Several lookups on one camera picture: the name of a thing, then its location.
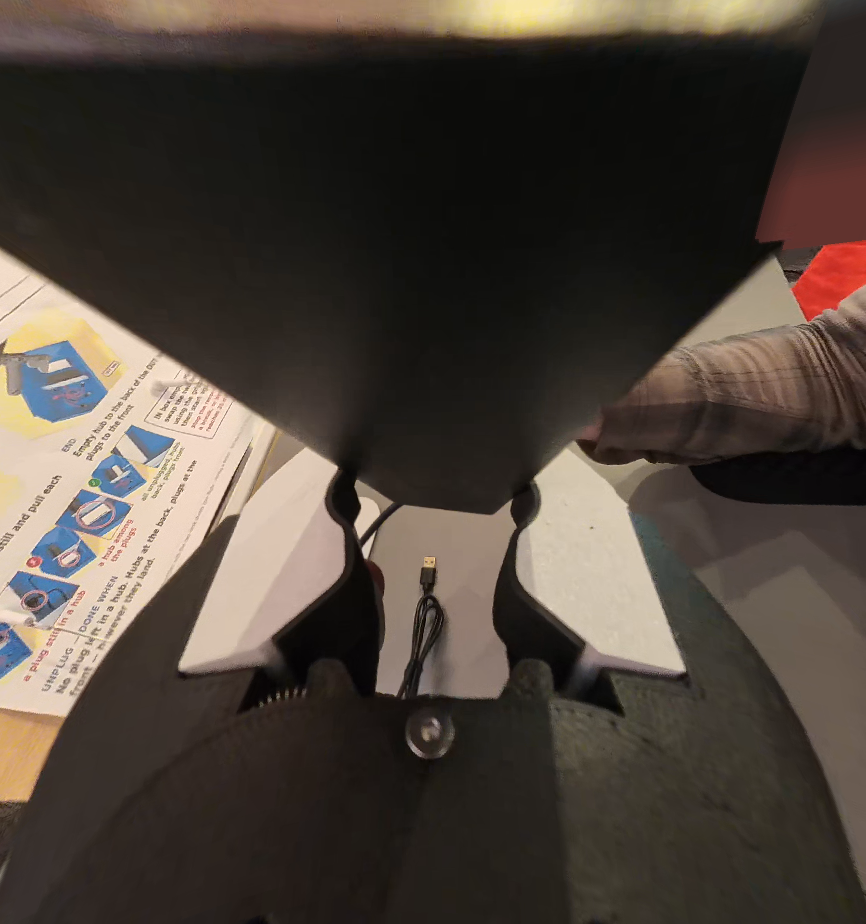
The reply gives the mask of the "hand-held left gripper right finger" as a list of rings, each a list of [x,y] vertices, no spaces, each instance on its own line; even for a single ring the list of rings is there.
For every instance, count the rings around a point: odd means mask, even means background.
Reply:
[[[582,456],[552,460],[510,516],[493,625],[511,671],[539,661],[564,695],[605,672],[686,676],[627,505]]]

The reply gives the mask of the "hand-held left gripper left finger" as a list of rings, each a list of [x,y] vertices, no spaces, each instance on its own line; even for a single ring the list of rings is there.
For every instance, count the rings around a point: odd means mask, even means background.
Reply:
[[[373,695],[384,614],[359,514],[355,477],[312,451],[270,476],[234,523],[180,672],[253,669],[303,687],[313,663],[333,659]]]

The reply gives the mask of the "black switched usb hub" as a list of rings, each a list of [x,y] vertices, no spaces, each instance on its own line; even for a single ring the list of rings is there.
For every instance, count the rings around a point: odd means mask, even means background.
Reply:
[[[492,514],[755,271],[774,36],[0,40],[0,248],[393,501]]]

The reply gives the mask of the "person's right forearm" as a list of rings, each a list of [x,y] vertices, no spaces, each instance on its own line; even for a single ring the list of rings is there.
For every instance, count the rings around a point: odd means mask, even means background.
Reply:
[[[651,463],[866,448],[866,285],[812,321],[671,351],[599,413]]]

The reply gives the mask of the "printed instruction sheet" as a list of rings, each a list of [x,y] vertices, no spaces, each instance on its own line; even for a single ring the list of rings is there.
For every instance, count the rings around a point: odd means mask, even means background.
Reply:
[[[65,717],[259,420],[0,251],[0,709]]]

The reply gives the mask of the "red cloth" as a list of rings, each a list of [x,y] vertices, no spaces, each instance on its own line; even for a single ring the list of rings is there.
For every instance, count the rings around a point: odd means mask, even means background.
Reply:
[[[866,284],[866,240],[822,247],[792,287],[803,317],[811,321]]]

